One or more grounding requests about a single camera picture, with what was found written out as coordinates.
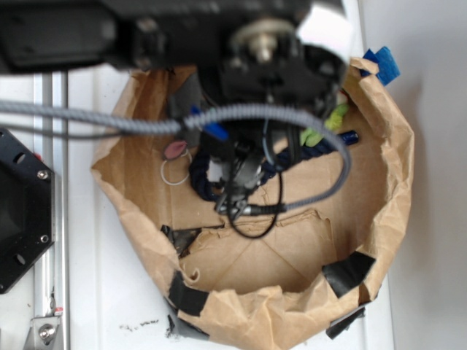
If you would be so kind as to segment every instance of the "blue tape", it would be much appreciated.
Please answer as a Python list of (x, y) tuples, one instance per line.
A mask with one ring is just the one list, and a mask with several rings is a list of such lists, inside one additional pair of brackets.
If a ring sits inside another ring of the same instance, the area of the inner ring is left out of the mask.
[[(363, 58), (378, 64), (379, 73), (377, 74), (377, 78), (384, 86), (388, 85), (395, 78), (401, 75), (401, 71), (394, 60), (393, 54), (386, 46), (377, 53), (368, 50)], [(364, 70), (360, 70), (360, 74), (362, 77), (370, 75), (369, 72)]]

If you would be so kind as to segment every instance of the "black cable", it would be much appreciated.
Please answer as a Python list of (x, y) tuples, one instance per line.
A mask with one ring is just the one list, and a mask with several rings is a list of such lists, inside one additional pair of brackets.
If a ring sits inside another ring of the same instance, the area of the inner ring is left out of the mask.
[(110, 139), (113, 137), (120, 136), (131, 136), (127, 133), (121, 131), (115, 133), (96, 133), (96, 134), (83, 134), (83, 133), (57, 133), (55, 131), (46, 131), (34, 127), (22, 126), (22, 125), (12, 125), (12, 124), (1, 124), (2, 128), (22, 131), (26, 133), (38, 133), (46, 137), (58, 137), (60, 139), (66, 140), (77, 140), (77, 141), (89, 141), (89, 140), (101, 140), (101, 139)]
[[(226, 191), (227, 191), (227, 198), (225, 199), (227, 201), (227, 218), (228, 218), (228, 223), (231, 225), (231, 227), (235, 230), (235, 232), (237, 232), (239, 235), (245, 237), (245, 238), (248, 238), (248, 239), (260, 239), (264, 236), (266, 236), (268, 233), (270, 233), (272, 231), (272, 229), (274, 228), (274, 226), (276, 225), (276, 222), (277, 222), (277, 217), (279, 216), (279, 214), (281, 212), (283, 212), (282, 210), (282, 197), (283, 197), (283, 194), (284, 194), (284, 183), (283, 183), (283, 180), (282, 180), (282, 172), (279, 172), (277, 173), (278, 174), (278, 177), (279, 177), (279, 200), (277, 201), (277, 205), (276, 206), (273, 206), (275, 208), (275, 212), (272, 213), (274, 214), (274, 217), (272, 219), (272, 222), (271, 224), (268, 226), (268, 228), (266, 228), (266, 230), (264, 232), (262, 232), (260, 235), (258, 236), (250, 236), (250, 235), (247, 235), (245, 232), (243, 232), (242, 230), (240, 230), (237, 225), (235, 224), (234, 222), (234, 219), (232, 217), (232, 187), (234, 185), (234, 162), (232, 161), (231, 162), (231, 174), (230, 174), (230, 177), (229, 177), (229, 180), (228, 180), (228, 185), (226, 187)], [(268, 208), (270, 206), (259, 206), (258, 208)]]

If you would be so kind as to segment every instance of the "brown paper bag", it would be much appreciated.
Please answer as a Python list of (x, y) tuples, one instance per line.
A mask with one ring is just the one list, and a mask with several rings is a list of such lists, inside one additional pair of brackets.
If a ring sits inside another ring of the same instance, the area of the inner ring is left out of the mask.
[[(376, 64), (353, 59), (344, 84), (352, 101), (342, 131), (356, 130), (360, 136), (350, 147), (353, 167), (347, 183), (332, 198), (283, 214), (262, 240), (237, 235), (189, 182), (176, 187), (162, 182), (161, 151), (171, 138), (107, 140), (96, 152), (93, 175), (118, 210), (147, 272), (175, 306), (198, 303), (198, 312), (179, 307), (178, 317), (210, 340), (241, 349), (289, 349), (377, 296), (409, 218), (414, 136), (379, 80), (374, 75), (362, 79), (359, 68), (377, 72)], [(164, 119), (167, 96), (193, 72), (191, 67), (134, 72), (115, 114)], [(188, 164), (187, 157), (167, 163), (165, 174), (178, 181)], [(331, 154), (287, 171), (285, 202), (328, 188), (340, 167), (339, 155)], [(277, 195), (272, 179), (251, 202), (273, 204)], [(269, 219), (242, 218), (239, 225), (261, 232)], [(179, 258), (162, 225), (204, 229)], [(219, 225), (224, 228), (210, 228)], [(375, 262), (360, 285), (339, 293), (323, 266), (355, 251)], [(189, 292), (177, 294), (180, 290)], [(195, 300), (199, 295), (202, 300)]]

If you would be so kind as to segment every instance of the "navy blue object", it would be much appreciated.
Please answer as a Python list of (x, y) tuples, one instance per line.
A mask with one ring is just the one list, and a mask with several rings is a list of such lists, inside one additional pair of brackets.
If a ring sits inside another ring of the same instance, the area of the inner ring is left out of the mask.
[[(377, 53), (368, 50), (363, 58), (378, 64), (379, 73), (377, 74), (377, 78), (384, 86), (401, 75), (401, 71), (399, 71), (399, 67), (395, 62), (391, 51), (386, 46)], [(360, 74), (362, 77), (370, 75), (369, 72), (364, 70), (360, 70)]]
[[(339, 134), (339, 137), (342, 141), (350, 146), (358, 142), (358, 134), (355, 131), (347, 131), (346, 133)], [(322, 155), (328, 155), (329, 153), (334, 152), (335, 149), (323, 139), (319, 144), (314, 147), (301, 147), (301, 154), (299, 162), (302, 160), (310, 160), (312, 158), (317, 158)], [(278, 160), (282, 164), (290, 165), (290, 155), (288, 148), (284, 149), (277, 155)], [(193, 162), (190, 165), (190, 183), (191, 187), (198, 193), (198, 195), (208, 202), (215, 202), (219, 196), (215, 195), (212, 192), (212, 183), (207, 179), (207, 171), (209, 170), (209, 153), (200, 149), (198, 154), (194, 157)], [(262, 165), (262, 171), (264, 173), (263, 178), (261, 179), (261, 185), (267, 183), (269, 179), (272, 179), (276, 176), (277, 172), (275, 168), (268, 162), (264, 162)]]

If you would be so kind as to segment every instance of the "wire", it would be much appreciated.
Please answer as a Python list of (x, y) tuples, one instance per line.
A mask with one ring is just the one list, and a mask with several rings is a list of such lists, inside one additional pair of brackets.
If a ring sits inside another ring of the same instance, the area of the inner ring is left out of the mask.
[(97, 133), (97, 134), (79, 134), (79, 133), (57, 133), (55, 131), (46, 131), (39, 128), (33, 128), (22, 125), (12, 125), (12, 124), (1, 124), (2, 128), (15, 131), (23, 131), (26, 133), (38, 133), (46, 137), (57, 137), (60, 139), (66, 140), (77, 140), (77, 141), (90, 141), (90, 140), (101, 140), (101, 139), (110, 139), (120, 136), (129, 136), (128, 134), (122, 133), (121, 131), (115, 133)]
[(235, 230), (235, 232), (237, 232), (239, 235), (241, 235), (241, 236), (243, 236), (245, 238), (248, 238), (248, 239), (260, 239), (260, 238), (268, 235), (272, 231), (272, 229), (276, 225), (277, 218), (278, 218), (279, 214), (282, 212), (282, 210), (280, 209), (281, 208), (281, 203), (282, 203), (282, 197), (283, 197), (283, 194), (284, 194), (284, 183), (283, 183), (283, 179), (282, 179), (282, 172), (278, 173), (278, 177), (279, 177), (279, 200), (277, 201), (277, 205), (274, 206), (277, 209), (276, 209), (276, 211), (274, 213), (272, 213), (272, 214), (274, 214), (274, 217), (273, 217), (273, 219), (271, 221), (271, 224), (260, 235), (250, 236), (250, 235), (247, 235), (245, 232), (243, 232), (242, 230), (240, 230), (238, 228), (238, 226), (235, 224), (234, 219), (232, 217), (232, 211), (231, 211), (231, 209), (232, 209), (232, 200), (231, 200), (232, 199), (232, 194), (231, 194), (232, 191), (231, 191), (231, 187), (233, 186), (234, 181), (233, 181), (233, 176), (232, 176), (232, 171), (231, 171), (231, 176), (230, 176), (230, 178), (228, 180), (229, 185), (227, 187), (227, 198), (225, 199), (227, 201), (227, 218), (228, 218), (228, 223)]
[(165, 120), (163, 122), (148, 122), (146, 120), (129, 120), (110, 114), (95, 113), (76, 109), (63, 109), (58, 107), (40, 106), (21, 102), (0, 100), (0, 112), (14, 114), (32, 114), (43, 117), (75, 120), (81, 123), (93, 123), (120, 130), (127, 134), (138, 135), (168, 135), (174, 134), (183, 128), (203, 128), (212, 123), (222, 123), (237, 120), (276, 120), (290, 123), (302, 128), (312, 128), (324, 136), (330, 145), (339, 151), (344, 162), (339, 177), (330, 189), (319, 195), (314, 195), (300, 201), (285, 204), (284, 210), (292, 210), (314, 202), (321, 201), (336, 193), (347, 179), (352, 159), (344, 142), (328, 130), (323, 121), (305, 110), (297, 110), (287, 106), (273, 106), (268, 104), (234, 104), (222, 106), (197, 115), (183, 118), (181, 121)]

